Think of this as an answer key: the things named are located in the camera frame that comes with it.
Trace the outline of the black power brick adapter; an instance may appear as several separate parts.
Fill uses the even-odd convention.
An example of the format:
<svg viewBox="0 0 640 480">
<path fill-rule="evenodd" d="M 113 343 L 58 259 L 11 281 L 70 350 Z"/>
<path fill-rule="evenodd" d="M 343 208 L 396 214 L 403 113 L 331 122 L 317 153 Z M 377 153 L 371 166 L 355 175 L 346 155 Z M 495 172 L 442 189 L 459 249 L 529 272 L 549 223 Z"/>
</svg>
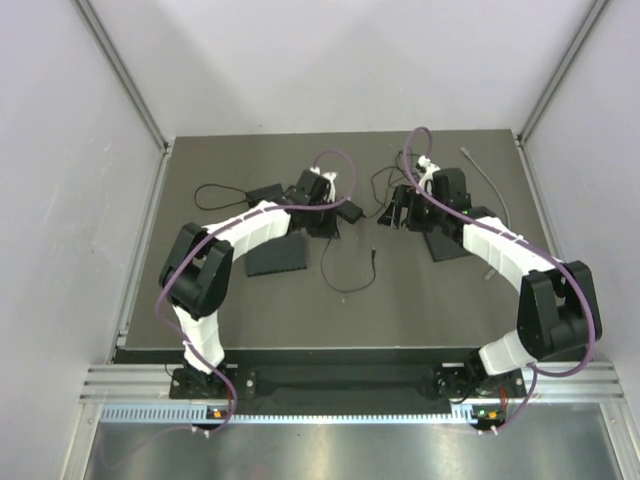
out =
<svg viewBox="0 0 640 480">
<path fill-rule="evenodd" d="M 284 194 L 283 187 L 280 183 L 257 188 L 245 193 L 247 205 L 254 208 L 262 201 L 275 201 Z"/>
</svg>

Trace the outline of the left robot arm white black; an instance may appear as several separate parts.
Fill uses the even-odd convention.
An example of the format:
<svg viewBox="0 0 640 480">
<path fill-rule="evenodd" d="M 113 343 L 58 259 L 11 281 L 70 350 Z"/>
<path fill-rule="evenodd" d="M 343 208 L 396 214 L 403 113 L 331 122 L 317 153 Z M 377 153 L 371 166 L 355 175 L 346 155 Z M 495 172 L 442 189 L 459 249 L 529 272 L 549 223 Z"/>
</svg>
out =
<svg viewBox="0 0 640 480">
<path fill-rule="evenodd" d="M 296 184 L 249 192 L 249 209 L 226 221 L 184 225 L 161 270 L 159 284 L 180 325 L 185 375 L 205 396 L 226 387 L 218 311 L 233 263 L 255 248 L 301 229 L 322 230 L 346 200 L 336 198 L 335 172 L 305 169 Z"/>
</svg>

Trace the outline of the small black wall adapter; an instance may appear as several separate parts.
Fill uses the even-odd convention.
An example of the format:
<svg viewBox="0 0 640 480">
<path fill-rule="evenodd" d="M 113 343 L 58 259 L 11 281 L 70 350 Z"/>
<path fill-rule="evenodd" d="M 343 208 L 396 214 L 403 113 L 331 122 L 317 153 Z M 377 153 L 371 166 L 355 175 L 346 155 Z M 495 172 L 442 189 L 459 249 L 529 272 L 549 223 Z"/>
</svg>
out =
<svg viewBox="0 0 640 480">
<path fill-rule="evenodd" d="M 336 214 L 351 225 L 356 224 L 365 217 L 363 209 L 349 200 L 346 200 L 337 207 Z"/>
</svg>

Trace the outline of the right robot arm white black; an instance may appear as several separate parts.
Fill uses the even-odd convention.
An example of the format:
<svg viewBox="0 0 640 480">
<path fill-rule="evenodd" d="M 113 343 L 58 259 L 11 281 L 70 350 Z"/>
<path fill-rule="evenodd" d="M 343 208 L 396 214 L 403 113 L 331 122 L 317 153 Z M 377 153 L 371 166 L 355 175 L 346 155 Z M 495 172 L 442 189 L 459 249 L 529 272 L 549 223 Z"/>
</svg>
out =
<svg viewBox="0 0 640 480">
<path fill-rule="evenodd" d="M 418 182 L 395 189 L 378 224 L 421 233 L 436 262 L 479 257 L 519 296 L 515 329 L 465 360 L 469 388 L 487 396 L 502 385 L 503 374 L 560 353 L 593 349 L 602 323 L 589 267 L 528 248 L 491 210 L 472 204 L 462 170 L 442 169 L 426 157 L 416 170 Z"/>
</svg>

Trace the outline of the black box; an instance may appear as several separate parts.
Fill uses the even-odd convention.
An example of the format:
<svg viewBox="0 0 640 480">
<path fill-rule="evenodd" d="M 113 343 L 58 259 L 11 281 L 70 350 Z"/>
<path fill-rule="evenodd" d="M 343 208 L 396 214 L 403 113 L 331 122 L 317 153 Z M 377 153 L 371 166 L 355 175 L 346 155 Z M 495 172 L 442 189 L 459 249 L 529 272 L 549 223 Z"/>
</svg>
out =
<svg viewBox="0 0 640 480">
<path fill-rule="evenodd" d="M 270 240 L 246 254 L 248 277 L 305 270 L 308 267 L 308 240 L 302 233 Z"/>
</svg>

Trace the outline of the dark grey network switch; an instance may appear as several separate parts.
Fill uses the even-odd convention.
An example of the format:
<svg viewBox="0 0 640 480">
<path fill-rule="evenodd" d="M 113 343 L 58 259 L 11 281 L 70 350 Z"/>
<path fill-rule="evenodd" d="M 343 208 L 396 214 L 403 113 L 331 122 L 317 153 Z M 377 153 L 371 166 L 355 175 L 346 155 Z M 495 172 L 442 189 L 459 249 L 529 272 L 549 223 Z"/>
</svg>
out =
<svg viewBox="0 0 640 480">
<path fill-rule="evenodd" d="M 467 250 L 444 235 L 441 230 L 434 229 L 431 232 L 425 232 L 423 237 L 435 263 L 464 258 L 470 255 Z"/>
</svg>

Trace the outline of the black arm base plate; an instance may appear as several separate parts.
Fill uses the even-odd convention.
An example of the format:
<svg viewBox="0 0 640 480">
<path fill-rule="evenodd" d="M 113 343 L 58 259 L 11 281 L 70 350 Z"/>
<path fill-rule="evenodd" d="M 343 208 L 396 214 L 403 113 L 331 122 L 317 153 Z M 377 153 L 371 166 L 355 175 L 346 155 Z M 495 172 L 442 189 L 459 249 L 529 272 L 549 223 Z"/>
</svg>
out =
<svg viewBox="0 0 640 480">
<path fill-rule="evenodd" d="M 522 398 L 519 371 L 470 386 L 460 367 L 428 364 L 224 365 L 235 387 L 239 415 L 439 414 L 474 395 Z"/>
</svg>

